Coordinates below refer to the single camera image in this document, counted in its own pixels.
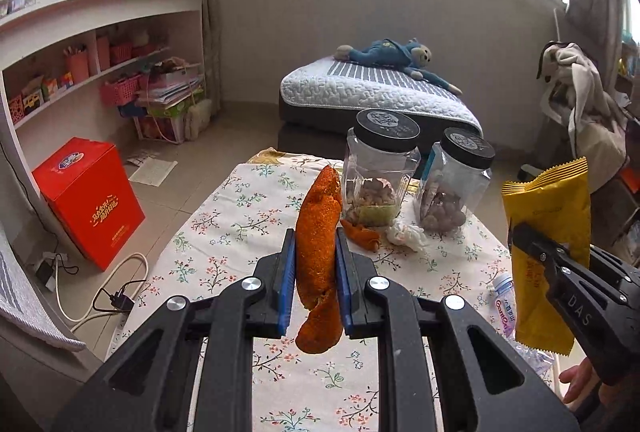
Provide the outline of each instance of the plastic jar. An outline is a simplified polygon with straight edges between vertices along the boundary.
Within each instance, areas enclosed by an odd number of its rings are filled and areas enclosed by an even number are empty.
[[[353,224],[390,226],[420,163],[420,127],[408,116],[368,108],[347,132],[342,169],[344,217]]]
[[[415,198],[421,227],[446,234],[465,224],[491,181],[494,157],[493,147],[479,136],[445,129],[431,148]]]

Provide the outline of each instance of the red box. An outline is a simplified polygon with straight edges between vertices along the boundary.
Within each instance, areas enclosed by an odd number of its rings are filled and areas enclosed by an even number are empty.
[[[33,177],[78,248],[103,271],[145,218],[111,143],[72,138]]]

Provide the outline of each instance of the pink basket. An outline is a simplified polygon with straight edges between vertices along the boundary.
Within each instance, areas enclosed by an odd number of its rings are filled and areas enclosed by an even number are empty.
[[[148,55],[149,53],[153,53],[155,50],[156,50],[155,44],[146,44],[144,46],[134,47],[131,50],[131,56],[133,58],[143,57]]]
[[[134,99],[137,90],[138,75],[123,78],[115,83],[106,82],[100,88],[100,99],[108,107],[125,105]]]
[[[124,44],[118,44],[117,46],[111,46],[109,53],[111,55],[111,65],[121,64],[127,60],[131,60],[131,51],[133,44],[131,42],[125,42]]]
[[[14,125],[24,118],[21,94],[9,100],[9,112],[11,112],[11,121],[14,122]]]

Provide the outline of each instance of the human hand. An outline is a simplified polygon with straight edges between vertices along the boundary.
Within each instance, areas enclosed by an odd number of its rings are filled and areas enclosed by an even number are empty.
[[[562,398],[562,402],[565,404],[573,403],[578,399],[579,401],[577,401],[577,403],[579,404],[600,381],[588,358],[581,361],[580,365],[574,365],[561,372],[558,379],[560,383],[569,383],[569,389],[564,395],[564,398]],[[610,405],[623,387],[622,382],[617,383],[615,386],[605,385],[604,383],[601,384],[598,390],[600,402],[604,406]]]
[[[574,365],[561,372],[558,376],[560,383],[569,384],[569,389],[564,398],[562,398],[562,402],[571,403],[578,399],[578,396],[584,392],[593,375],[593,365],[591,365],[588,358],[581,361],[580,365]]]

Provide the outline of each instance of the stuffed toy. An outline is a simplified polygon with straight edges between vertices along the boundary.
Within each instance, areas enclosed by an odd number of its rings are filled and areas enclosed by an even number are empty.
[[[368,67],[389,67],[409,75],[414,80],[426,80],[456,96],[462,94],[462,91],[456,86],[425,69],[427,63],[431,61],[431,51],[415,38],[407,45],[399,44],[388,38],[376,40],[363,51],[355,50],[351,46],[340,46],[335,51],[334,58],[345,62],[356,62]]]

